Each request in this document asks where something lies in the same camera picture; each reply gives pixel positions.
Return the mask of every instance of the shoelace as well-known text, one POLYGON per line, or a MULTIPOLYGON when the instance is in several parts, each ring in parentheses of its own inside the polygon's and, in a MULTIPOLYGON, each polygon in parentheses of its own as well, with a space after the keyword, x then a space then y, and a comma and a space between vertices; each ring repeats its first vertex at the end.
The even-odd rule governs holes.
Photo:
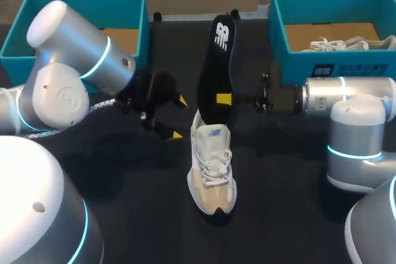
POLYGON ((225 156, 219 153, 214 153, 209 156, 207 161, 204 161, 201 155, 197 152, 197 158, 201 163, 201 174, 204 180, 204 185, 222 185, 229 182, 228 179, 228 167, 231 163, 232 152, 227 149, 225 156), (221 162, 221 166, 214 166, 209 164, 211 160, 218 159, 221 162))
POLYGON ((312 41, 309 47, 315 51, 340 51, 347 48, 347 45, 342 40, 327 41, 324 37, 321 37, 322 41, 312 41))

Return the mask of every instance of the sneaker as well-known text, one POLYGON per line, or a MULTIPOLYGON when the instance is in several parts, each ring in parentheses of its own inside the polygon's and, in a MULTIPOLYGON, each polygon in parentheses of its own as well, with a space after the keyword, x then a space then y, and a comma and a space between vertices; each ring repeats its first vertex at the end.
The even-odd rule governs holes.
POLYGON ((347 47, 354 46, 358 43, 366 43, 367 48, 365 49, 396 49, 396 37, 393 35, 388 36, 386 39, 380 41, 365 40, 361 36, 356 36, 345 41, 345 45, 347 47))
POLYGON ((369 45, 365 40, 356 40, 354 43, 347 43, 342 40, 335 41, 327 41, 326 38, 321 37, 322 41, 312 41, 309 44, 309 49, 305 49, 304 51, 358 51, 361 49, 369 49, 369 45))
POLYGON ((230 141, 226 125, 206 125, 197 111, 191 126, 192 166, 187 183, 196 205, 206 215, 228 214, 235 205, 230 141))

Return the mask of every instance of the shoe tongue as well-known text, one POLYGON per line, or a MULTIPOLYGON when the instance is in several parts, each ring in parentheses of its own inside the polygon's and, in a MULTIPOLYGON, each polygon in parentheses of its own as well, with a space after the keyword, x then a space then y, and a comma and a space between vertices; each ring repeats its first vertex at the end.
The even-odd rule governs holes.
POLYGON ((197 149, 204 160, 218 153, 224 156, 227 148, 228 129, 223 124, 201 126, 197 129, 197 149))

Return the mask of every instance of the shoe insole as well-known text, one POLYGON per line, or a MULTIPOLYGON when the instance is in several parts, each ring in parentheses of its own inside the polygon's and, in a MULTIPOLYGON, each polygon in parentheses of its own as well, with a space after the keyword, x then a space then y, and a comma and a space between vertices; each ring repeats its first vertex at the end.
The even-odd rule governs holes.
POLYGON ((215 17, 197 87, 199 112, 207 125, 226 124, 231 115, 233 86, 230 62, 235 35, 236 24, 231 15, 215 17))

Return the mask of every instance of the black table surface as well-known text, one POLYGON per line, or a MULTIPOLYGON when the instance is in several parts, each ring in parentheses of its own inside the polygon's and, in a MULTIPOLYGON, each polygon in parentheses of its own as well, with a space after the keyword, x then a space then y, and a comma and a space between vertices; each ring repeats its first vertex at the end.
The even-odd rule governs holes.
MULTIPOLYGON (((237 107, 230 125, 235 212, 226 224, 199 213, 186 176, 209 28, 210 22, 151 24, 150 65, 171 72, 189 103, 184 111, 164 106, 158 118, 184 139, 161 141, 142 130, 138 114, 103 108, 61 134, 37 140, 59 160, 95 214, 105 263, 349 264, 344 222, 361 197, 325 179, 326 119, 237 107)), ((8 30, 0 27, 0 45, 8 30)), ((272 61, 266 21, 241 21, 236 42, 235 91, 255 92, 272 61)), ((0 83, 9 86, 3 70, 0 83)), ((92 103, 105 98, 94 95, 92 103)), ((396 150, 395 131, 388 126, 385 149, 396 150)))

